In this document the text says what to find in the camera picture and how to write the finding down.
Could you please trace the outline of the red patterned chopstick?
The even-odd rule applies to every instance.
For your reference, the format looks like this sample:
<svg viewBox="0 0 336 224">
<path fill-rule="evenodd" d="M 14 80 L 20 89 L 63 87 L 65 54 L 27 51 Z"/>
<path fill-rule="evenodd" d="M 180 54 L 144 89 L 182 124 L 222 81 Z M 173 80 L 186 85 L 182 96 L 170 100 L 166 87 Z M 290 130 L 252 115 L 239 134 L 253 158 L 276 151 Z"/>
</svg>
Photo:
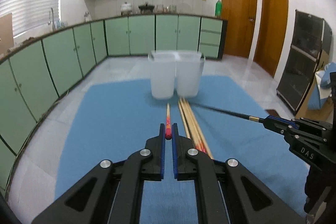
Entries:
<svg viewBox="0 0 336 224">
<path fill-rule="evenodd" d="M 171 118 L 170 118 L 170 104 L 167 103 L 166 106 L 166 129 L 165 129 L 165 139 L 170 140 L 172 138 L 171 133 Z"/>
</svg>

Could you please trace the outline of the green lower kitchen cabinets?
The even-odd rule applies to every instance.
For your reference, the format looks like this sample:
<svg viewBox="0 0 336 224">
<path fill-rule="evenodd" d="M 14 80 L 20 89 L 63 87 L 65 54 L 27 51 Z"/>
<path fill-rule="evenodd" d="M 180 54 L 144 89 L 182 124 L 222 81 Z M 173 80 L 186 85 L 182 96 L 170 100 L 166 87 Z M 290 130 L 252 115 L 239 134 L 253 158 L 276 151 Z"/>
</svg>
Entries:
<svg viewBox="0 0 336 224">
<path fill-rule="evenodd" d="M 1 193 L 26 141 L 56 102 L 108 57 L 152 50 L 221 59 L 228 22 L 210 16 L 117 16 L 35 38 L 1 58 Z"/>
</svg>

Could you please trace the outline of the blue white cloth pile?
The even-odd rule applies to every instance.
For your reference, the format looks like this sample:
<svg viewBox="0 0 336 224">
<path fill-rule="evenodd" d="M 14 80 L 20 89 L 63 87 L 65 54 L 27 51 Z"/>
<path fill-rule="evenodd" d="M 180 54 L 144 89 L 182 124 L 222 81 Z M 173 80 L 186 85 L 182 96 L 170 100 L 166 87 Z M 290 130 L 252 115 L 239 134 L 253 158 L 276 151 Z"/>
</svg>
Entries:
<svg viewBox="0 0 336 224">
<path fill-rule="evenodd" d="M 330 73 L 335 72 L 335 63 L 328 63 L 315 72 L 316 85 L 308 101 L 309 110 L 320 110 L 331 94 Z"/>
</svg>

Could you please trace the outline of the blue table mat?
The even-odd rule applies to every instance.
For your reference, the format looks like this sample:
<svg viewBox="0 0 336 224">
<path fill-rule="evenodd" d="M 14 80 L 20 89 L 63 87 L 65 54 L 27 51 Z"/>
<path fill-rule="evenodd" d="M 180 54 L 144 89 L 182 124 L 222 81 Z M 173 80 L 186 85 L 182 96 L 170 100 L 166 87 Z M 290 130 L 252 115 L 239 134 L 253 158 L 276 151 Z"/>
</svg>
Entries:
<svg viewBox="0 0 336 224">
<path fill-rule="evenodd" d="M 204 76 L 190 99 L 195 118 L 218 161 L 234 158 L 300 216 L 306 196 L 306 164 L 284 138 L 263 125 L 208 110 L 209 106 L 264 118 L 266 112 L 229 77 Z M 166 116 L 185 134 L 178 97 L 155 100 L 149 80 L 94 85 L 86 92 L 60 157 L 55 197 L 60 197 L 100 161 L 118 162 L 145 147 Z M 174 178 L 172 146 L 165 147 L 165 174 L 144 185 L 141 223 L 197 223 L 194 183 Z"/>
</svg>

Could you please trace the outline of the wooden chopstick silver band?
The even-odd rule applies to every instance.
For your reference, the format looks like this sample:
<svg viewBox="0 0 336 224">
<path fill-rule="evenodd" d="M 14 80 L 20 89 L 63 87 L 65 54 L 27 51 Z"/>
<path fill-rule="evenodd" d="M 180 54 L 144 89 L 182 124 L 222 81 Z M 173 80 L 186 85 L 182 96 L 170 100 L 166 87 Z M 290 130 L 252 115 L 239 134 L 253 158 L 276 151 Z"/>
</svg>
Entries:
<svg viewBox="0 0 336 224">
<path fill-rule="evenodd" d="M 209 155 L 209 157 L 211 159 L 213 159 L 213 155 L 211 153 L 211 150 L 206 142 L 206 138 L 201 130 L 200 125 L 198 124 L 198 121 L 195 117 L 194 112 L 191 109 L 190 104 L 188 103 L 188 101 L 184 98 L 181 99 L 181 104 L 182 104 L 182 108 L 183 110 L 185 110 L 187 112 L 186 116 L 187 116 L 187 120 L 190 119 L 191 121 L 191 125 L 193 127 L 192 130 L 190 130 L 190 134 L 192 136 L 195 136 L 195 138 L 197 139 L 195 146 L 199 147 L 202 149 L 203 152 L 205 152 L 207 155 Z"/>
</svg>

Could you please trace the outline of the black glass cabinet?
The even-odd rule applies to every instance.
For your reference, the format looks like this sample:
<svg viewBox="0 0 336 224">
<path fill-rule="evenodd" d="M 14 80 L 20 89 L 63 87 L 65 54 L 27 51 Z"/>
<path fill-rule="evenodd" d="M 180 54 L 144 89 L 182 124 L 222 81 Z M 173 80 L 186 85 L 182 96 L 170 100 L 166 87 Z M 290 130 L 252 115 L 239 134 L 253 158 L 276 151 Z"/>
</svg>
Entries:
<svg viewBox="0 0 336 224">
<path fill-rule="evenodd" d="M 315 72 L 326 64 L 332 37 L 333 31 L 326 20 L 295 11 L 293 39 L 276 89 L 293 114 L 297 114 L 306 101 Z"/>
</svg>

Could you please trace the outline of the wooden chopstick bundle piece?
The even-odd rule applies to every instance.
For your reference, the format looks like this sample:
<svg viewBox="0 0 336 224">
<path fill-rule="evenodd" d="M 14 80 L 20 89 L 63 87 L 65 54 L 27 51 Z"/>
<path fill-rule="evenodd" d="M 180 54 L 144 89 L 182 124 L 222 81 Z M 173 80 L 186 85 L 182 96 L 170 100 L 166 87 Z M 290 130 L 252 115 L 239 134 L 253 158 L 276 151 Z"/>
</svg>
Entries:
<svg viewBox="0 0 336 224">
<path fill-rule="evenodd" d="M 182 104 L 181 104 L 180 100 L 178 101 L 178 107 L 179 107 L 179 111 L 180 111 L 180 114 L 181 114 L 181 118 L 182 118 L 182 122 L 183 122 L 183 127 L 185 129 L 186 137 L 189 138 L 189 139 L 191 139 L 189 128 L 188 128 L 188 124 L 187 124 L 187 121 L 185 119 L 185 114 L 183 112 L 183 108 L 182 108 Z"/>
</svg>

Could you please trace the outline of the right wooden door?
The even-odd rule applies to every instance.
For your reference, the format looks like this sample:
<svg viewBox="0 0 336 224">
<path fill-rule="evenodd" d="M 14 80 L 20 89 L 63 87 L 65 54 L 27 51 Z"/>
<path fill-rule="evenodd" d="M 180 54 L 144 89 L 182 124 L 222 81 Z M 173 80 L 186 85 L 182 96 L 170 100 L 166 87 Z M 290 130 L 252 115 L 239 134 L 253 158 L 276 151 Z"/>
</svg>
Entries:
<svg viewBox="0 0 336 224">
<path fill-rule="evenodd" d="M 289 0 L 262 0 L 259 35 L 254 55 L 264 71 L 274 77 L 284 45 Z"/>
</svg>

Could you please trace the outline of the wooden door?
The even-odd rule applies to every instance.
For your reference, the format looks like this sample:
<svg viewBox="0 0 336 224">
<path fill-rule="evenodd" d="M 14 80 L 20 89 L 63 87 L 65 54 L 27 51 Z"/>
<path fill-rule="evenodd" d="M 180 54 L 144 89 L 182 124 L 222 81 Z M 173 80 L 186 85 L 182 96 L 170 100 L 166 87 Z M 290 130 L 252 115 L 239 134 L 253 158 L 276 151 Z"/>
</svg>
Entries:
<svg viewBox="0 0 336 224">
<path fill-rule="evenodd" d="M 289 0 L 262 0 L 259 35 L 254 55 L 264 71 L 274 77 L 284 45 Z"/>
<path fill-rule="evenodd" d="M 248 58 L 255 30 L 257 0 L 222 0 L 222 18 L 227 21 L 224 53 Z"/>
</svg>

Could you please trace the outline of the right white plastic cup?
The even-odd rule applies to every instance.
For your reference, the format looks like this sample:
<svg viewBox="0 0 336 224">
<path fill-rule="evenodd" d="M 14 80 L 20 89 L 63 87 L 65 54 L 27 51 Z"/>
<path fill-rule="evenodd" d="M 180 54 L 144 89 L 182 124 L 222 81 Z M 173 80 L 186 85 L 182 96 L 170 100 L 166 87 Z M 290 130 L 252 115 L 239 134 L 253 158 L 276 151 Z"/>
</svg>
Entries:
<svg viewBox="0 0 336 224">
<path fill-rule="evenodd" d="M 177 51 L 177 94 L 183 98 L 196 97 L 203 73 L 205 57 L 197 51 Z"/>
</svg>

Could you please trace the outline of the green bottle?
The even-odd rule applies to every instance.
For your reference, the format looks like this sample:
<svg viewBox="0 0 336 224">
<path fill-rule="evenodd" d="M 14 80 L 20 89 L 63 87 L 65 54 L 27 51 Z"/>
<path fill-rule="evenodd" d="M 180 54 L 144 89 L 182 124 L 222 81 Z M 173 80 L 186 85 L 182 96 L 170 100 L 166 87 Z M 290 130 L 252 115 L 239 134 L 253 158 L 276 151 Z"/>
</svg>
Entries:
<svg viewBox="0 0 336 224">
<path fill-rule="evenodd" d="M 222 2 L 221 2 L 221 0 L 218 0 L 215 3 L 215 16 L 217 18 L 220 18 L 221 17 L 221 13 L 222 13 Z"/>
</svg>

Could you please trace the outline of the left white plastic cup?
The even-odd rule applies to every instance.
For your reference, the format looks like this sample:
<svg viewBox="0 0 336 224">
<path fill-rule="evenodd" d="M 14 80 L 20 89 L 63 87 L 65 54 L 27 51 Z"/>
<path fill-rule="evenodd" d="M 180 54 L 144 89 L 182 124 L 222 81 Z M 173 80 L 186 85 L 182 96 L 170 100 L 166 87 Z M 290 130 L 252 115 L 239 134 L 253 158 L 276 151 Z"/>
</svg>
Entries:
<svg viewBox="0 0 336 224">
<path fill-rule="evenodd" d="M 157 100 L 166 100 L 174 95 L 175 54 L 172 51 L 151 51 L 148 55 L 151 94 Z"/>
</svg>

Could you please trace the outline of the chrome sink faucet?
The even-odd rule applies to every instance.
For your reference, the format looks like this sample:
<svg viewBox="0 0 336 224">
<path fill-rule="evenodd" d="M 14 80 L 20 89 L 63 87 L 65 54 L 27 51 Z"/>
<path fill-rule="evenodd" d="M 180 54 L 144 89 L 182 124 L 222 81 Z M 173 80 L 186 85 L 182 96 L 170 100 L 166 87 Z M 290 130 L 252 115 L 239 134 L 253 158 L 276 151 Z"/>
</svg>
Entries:
<svg viewBox="0 0 336 224">
<path fill-rule="evenodd" d="M 55 17 L 54 17 L 54 9 L 52 7 L 49 8 L 49 21 L 48 21 L 48 25 L 51 26 L 52 31 L 56 30 Z"/>
</svg>

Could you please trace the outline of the black wok on stove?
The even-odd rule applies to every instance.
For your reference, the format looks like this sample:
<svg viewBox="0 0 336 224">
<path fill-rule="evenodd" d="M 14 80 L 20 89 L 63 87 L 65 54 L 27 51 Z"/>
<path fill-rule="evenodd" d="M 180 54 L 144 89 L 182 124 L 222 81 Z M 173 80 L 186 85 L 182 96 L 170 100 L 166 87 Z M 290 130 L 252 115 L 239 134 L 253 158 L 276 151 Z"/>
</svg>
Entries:
<svg viewBox="0 0 336 224">
<path fill-rule="evenodd" d="M 155 5 L 145 2 L 142 5 L 138 6 L 141 14 L 152 14 L 154 12 Z"/>
</svg>

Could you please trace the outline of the white pot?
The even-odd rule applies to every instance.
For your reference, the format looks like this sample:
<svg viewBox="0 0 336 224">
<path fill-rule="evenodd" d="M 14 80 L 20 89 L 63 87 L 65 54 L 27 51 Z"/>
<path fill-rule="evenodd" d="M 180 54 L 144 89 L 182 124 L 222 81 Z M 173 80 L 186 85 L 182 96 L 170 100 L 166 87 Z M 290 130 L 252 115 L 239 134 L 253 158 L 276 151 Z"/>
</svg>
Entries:
<svg viewBox="0 0 336 224">
<path fill-rule="evenodd" d="M 124 2 L 121 5 L 121 15 L 130 15 L 133 13 L 133 5 L 131 3 Z"/>
</svg>

